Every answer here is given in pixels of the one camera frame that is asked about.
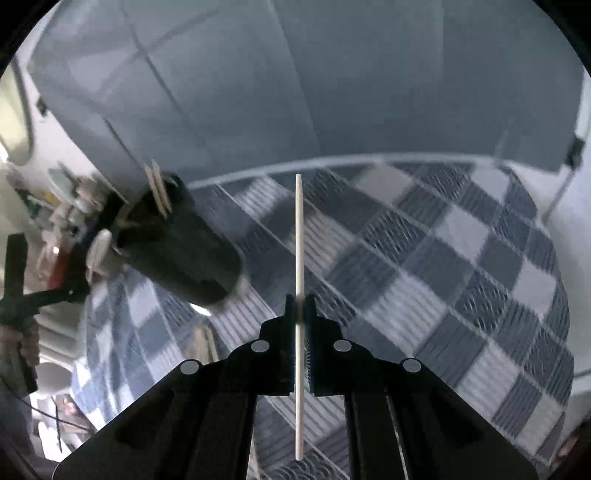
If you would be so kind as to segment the person's left hand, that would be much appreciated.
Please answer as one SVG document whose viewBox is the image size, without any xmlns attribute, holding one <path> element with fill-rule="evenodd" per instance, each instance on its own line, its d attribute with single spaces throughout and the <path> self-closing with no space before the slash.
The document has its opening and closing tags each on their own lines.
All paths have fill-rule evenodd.
<svg viewBox="0 0 591 480">
<path fill-rule="evenodd" d="M 18 352 L 29 367 L 40 362 L 39 328 L 35 320 L 27 320 L 23 331 L 2 325 L 0 329 L 1 362 L 6 363 L 12 352 Z"/>
</svg>

